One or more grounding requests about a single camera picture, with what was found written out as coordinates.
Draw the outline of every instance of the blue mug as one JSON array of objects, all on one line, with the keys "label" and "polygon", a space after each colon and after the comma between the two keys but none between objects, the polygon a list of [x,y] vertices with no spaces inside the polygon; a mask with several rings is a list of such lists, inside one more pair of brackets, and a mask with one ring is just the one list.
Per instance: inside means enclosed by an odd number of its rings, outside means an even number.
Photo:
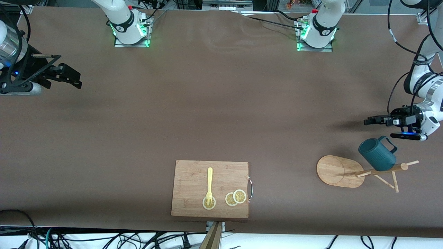
[{"label": "blue mug", "polygon": [[[394,149],[391,151],[388,150],[388,148],[381,143],[383,139],[386,139],[392,146],[394,146]],[[397,158],[394,155],[396,151],[397,147],[386,136],[381,136],[378,139],[366,139],[358,147],[358,152],[376,171],[390,170],[397,161]]]}]

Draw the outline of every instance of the cutting board handle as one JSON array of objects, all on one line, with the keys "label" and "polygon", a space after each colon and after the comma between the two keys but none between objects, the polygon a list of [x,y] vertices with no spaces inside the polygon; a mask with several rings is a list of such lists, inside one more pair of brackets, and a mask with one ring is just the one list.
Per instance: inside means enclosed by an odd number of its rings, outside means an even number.
[{"label": "cutting board handle", "polygon": [[250,176],[248,176],[248,181],[249,181],[249,183],[251,183],[251,196],[250,196],[249,199],[248,199],[248,203],[250,203],[250,202],[251,202],[252,195],[254,194],[254,188],[252,187],[252,180],[251,180],[251,177],[250,177]]}]

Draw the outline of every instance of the lemon slice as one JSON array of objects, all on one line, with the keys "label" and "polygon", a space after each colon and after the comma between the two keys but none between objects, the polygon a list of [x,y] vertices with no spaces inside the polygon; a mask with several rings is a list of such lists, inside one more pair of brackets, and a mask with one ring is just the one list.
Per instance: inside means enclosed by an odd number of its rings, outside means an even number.
[{"label": "lemon slice", "polygon": [[205,209],[207,209],[207,210],[211,210],[211,209],[213,209],[213,208],[215,207],[215,198],[214,198],[214,196],[212,197],[212,205],[210,205],[210,206],[206,206],[206,196],[203,198],[203,202],[202,202],[202,204],[203,204],[203,207],[204,207]]},{"label": "lemon slice", "polygon": [[246,193],[241,189],[235,190],[233,196],[234,196],[234,201],[237,202],[238,204],[242,204],[246,201]]},{"label": "lemon slice", "polygon": [[235,206],[237,205],[237,202],[234,200],[234,192],[230,192],[225,197],[226,204],[229,206]]}]

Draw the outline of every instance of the white floor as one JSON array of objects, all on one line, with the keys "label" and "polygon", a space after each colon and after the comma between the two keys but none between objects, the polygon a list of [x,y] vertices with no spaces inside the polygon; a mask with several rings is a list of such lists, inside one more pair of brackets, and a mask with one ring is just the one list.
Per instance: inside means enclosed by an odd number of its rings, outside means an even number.
[{"label": "white floor", "polygon": [[[73,234],[66,235],[66,238],[84,240],[101,237],[112,237],[116,233],[102,233],[102,234]],[[154,233],[140,233],[143,241],[151,238]],[[191,245],[201,243],[204,234],[189,235],[189,242]],[[231,249],[237,246],[238,249],[325,249],[328,247],[333,236],[329,235],[286,235],[286,234],[248,234],[248,233],[224,233],[221,249]],[[390,249],[393,237],[371,237],[375,249]],[[0,249],[18,248],[27,236],[1,236]],[[107,240],[89,241],[89,242],[70,242],[73,249],[102,249],[108,242]],[[118,240],[115,240],[109,249],[117,248]],[[176,238],[165,243],[160,244],[161,249],[170,249],[177,245],[182,245],[182,239]],[[139,243],[135,245],[129,243],[124,244],[121,249],[136,249]],[[154,245],[149,245],[147,249],[151,249]],[[26,249],[36,249],[36,241],[29,240]],[[44,249],[45,245],[40,243],[40,248]],[[395,249],[441,249],[443,248],[443,239],[437,238],[410,238],[399,237],[394,246]],[[339,236],[331,249],[366,249],[361,243],[359,236]]]}]

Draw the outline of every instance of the wooden cutting board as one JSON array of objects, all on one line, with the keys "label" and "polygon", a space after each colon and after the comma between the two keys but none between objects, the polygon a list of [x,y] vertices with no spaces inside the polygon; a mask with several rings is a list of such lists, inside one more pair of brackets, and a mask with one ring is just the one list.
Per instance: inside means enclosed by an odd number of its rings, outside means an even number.
[{"label": "wooden cutting board", "polygon": [[[215,207],[206,210],[203,199],[208,191],[209,167],[213,168],[212,195]],[[241,189],[248,198],[249,163],[187,161],[175,163],[174,192],[172,194],[172,216],[208,217],[208,218],[247,218],[249,203],[246,200],[236,206],[228,206],[225,196],[229,192]]]}]

